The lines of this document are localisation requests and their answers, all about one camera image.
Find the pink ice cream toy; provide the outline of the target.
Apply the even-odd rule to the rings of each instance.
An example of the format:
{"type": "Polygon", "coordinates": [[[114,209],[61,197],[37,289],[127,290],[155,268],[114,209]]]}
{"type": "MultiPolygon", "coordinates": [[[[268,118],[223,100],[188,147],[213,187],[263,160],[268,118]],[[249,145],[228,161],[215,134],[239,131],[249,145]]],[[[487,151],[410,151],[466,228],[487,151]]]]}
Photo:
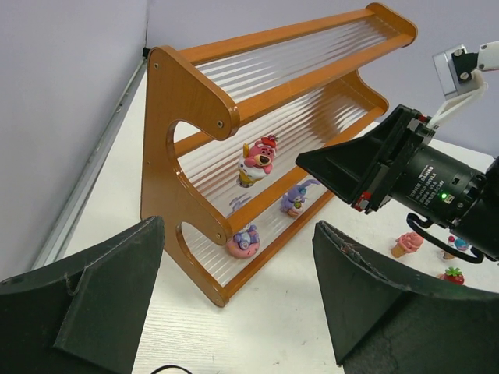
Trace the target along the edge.
{"type": "Polygon", "coordinates": [[[400,258],[406,254],[417,252],[423,243],[424,239],[422,236],[414,231],[407,232],[395,241],[395,246],[391,249],[391,254],[395,258],[400,258]]]}

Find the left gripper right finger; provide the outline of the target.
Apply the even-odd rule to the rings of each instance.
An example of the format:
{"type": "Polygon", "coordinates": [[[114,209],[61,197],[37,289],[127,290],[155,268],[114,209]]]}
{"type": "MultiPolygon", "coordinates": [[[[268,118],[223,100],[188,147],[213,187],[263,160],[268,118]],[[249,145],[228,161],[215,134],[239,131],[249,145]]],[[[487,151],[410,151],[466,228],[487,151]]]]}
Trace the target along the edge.
{"type": "Polygon", "coordinates": [[[316,224],[313,257],[347,373],[495,373],[498,296],[414,270],[316,224]]]}

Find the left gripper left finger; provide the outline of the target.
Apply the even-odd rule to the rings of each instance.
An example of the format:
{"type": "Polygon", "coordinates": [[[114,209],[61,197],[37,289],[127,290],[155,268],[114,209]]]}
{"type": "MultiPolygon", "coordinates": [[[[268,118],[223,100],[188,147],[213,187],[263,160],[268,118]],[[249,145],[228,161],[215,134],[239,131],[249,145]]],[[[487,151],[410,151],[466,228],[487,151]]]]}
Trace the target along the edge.
{"type": "Polygon", "coordinates": [[[1,282],[3,373],[130,373],[165,244],[161,217],[1,282]]]}

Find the small purple bunny toy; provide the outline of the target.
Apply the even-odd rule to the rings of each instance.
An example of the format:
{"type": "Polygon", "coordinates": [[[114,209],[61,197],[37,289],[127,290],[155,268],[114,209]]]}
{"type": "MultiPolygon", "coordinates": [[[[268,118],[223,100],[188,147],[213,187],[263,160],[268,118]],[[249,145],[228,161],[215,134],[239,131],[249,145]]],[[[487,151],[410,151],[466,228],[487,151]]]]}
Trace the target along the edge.
{"type": "Polygon", "coordinates": [[[288,214],[290,217],[298,217],[304,210],[303,206],[306,202],[308,187],[319,184],[316,179],[309,178],[303,183],[291,187],[281,198],[280,211],[288,214]]]}

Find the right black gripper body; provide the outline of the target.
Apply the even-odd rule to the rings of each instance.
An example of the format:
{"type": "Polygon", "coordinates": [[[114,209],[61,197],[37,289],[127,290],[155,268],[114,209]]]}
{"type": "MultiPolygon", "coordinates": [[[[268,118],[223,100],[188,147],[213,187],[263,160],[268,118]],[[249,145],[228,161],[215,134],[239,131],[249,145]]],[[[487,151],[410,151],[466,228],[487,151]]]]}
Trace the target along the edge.
{"type": "Polygon", "coordinates": [[[352,207],[371,213],[393,199],[443,228],[468,230],[487,218],[487,177],[433,148],[428,125],[413,109],[401,141],[352,207]]]}

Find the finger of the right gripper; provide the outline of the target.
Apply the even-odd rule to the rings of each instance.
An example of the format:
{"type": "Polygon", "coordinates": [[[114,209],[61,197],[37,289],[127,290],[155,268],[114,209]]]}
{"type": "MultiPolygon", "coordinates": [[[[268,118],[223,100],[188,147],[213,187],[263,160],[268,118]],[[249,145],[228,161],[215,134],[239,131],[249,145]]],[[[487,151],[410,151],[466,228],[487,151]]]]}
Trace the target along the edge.
{"type": "Polygon", "coordinates": [[[367,190],[371,174],[381,161],[387,160],[412,119],[413,110],[400,104],[364,136],[301,153],[296,165],[352,205],[367,190]]]}

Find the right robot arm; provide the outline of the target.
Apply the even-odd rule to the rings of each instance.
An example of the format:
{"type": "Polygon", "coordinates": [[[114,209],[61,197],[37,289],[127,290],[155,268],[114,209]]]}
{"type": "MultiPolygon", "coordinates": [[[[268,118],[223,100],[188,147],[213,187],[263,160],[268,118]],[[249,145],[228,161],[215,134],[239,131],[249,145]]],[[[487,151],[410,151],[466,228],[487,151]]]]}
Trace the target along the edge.
{"type": "Polygon", "coordinates": [[[406,222],[427,241],[436,224],[469,243],[461,259],[498,259],[498,162],[479,171],[430,146],[430,118],[400,104],[353,140],[301,153],[296,165],[350,207],[370,214],[390,200],[410,210],[406,222]]]}

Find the purple bunny sitting donut toy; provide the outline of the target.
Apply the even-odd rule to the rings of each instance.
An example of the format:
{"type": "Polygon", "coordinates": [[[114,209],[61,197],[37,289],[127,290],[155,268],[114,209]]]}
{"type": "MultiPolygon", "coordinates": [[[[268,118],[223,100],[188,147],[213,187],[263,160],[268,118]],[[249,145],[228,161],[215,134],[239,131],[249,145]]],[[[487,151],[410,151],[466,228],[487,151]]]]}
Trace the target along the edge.
{"type": "Polygon", "coordinates": [[[255,224],[247,224],[226,244],[228,252],[237,259],[247,259],[260,249],[260,237],[255,224]]]}

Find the blue cupcake toy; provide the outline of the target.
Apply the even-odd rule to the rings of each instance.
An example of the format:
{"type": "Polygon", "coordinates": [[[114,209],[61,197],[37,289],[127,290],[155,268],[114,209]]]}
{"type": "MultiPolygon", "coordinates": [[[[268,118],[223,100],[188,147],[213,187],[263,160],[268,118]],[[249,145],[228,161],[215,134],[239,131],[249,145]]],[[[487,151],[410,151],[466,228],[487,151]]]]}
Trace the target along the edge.
{"type": "MultiPolygon", "coordinates": [[[[470,248],[470,244],[468,242],[466,242],[462,238],[459,238],[459,237],[454,236],[454,235],[448,236],[448,246],[450,246],[453,249],[458,250],[459,252],[466,252],[470,248]]],[[[454,259],[455,256],[448,253],[448,252],[442,251],[441,258],[443,260],[450,260],[450,259],[454,259]]]]}

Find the pink bear cupcake toy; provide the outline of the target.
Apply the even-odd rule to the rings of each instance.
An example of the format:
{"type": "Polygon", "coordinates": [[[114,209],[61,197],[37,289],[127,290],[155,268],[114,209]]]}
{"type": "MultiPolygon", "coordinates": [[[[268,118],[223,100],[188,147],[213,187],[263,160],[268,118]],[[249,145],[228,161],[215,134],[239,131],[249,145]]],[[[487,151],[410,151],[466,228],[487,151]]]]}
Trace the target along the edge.
{"type": "Polygon", "coordinates": [[[243,188],[249,188],[256,182],[266,178],[273,169],[277,155],[278,138],[274,134],[263,136],[252,146],[242,145],[242,156],[238,160],[238,178],[236,183],[243,188]]]}

